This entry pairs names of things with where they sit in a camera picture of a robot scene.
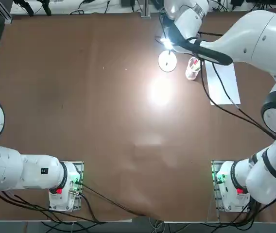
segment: red button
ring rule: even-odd
[[[237,191],[237,194],[243,194],[243,190],[240,188],[236,189],[236,191]]]

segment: brown table surface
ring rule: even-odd
[[[224,33],[242,15],[209,14],[202,31]],[[199,79],[185,77],[188,55],[177,54],[175,71],[161,71],[163,47],[154,39],[160,33],[156,15],[15,17],[0,43],[0,102],[6,114],[0,145],[82,160],[86,184],[136,212],[167,221],[206,221],[210,161],[248,158],[272,141],[210,105]],[[241,107],[261,122],[260,108],[274,81],[247,64],[235,64],[235,70]],[[150,101],[157,78],[171,82],[164,106]],[[48,206],[47,190],[17,193]],[[101,220],[133,217],[85,194]],[[85,204],[74,214],[90,218]],[[44,219],[0,200],[0,220]],[[222,221],[229,219],[232,215],[221,215]],[[217,220],[214,203],[208,220]],[[276,222],[276,204],[257,220]]]

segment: white paper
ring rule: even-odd
[[[223,87],[221,86],[220,80],[212,67],[212,63],[206,61],[206,73],[207,73],[207,82],[208,82],[208,90],[210,98],[216,104],[232,104],[229,98],[226,96]],[[229,66],[221,66],[215,64],[216,70],[224,84],[225,90],[233,100],[234,103],[240,104],[240,95],[237,87],[235,70],[233,63]]]

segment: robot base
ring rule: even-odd
[[[84,162],[63,161],[68,170],[65,187],[53,194],[49,191],[50,209],[60,212],[71,212],[81,209],[80,192],[83,186],[75,184],[76,181],[83,182]]]
[[[231,166],[222,166],[224,162],[219,160],[211,162],[218,220],[220,220],[219,211],[241,212],[250,199],[249,193],[238,193],[231,180]]]

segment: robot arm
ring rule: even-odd
[[[4,121],[0,105],[0,134]],[[79,185],[75,182],[80,181],[81,174],[71,162],[60,162],[48,155],[20,154],[17,150],[0,147],[0,191],[48,189],[50,208],[72,211],[77,206],[75,200],[79,195]]]
[[[221,65],[245,62],[270,73],[276,81],[276,14],[254,11],[240,18],[214,42],[197,37],[208,11],[207,0],[165,0],[168,37],[177,52],[188,53]],[[268,128],[276,133],[276,84],[261,110]],[[276,198],[276,141],[250,159],[226,161],[217,175],[226,211],[245,206],[242,198],[250,194],[260,203]]]

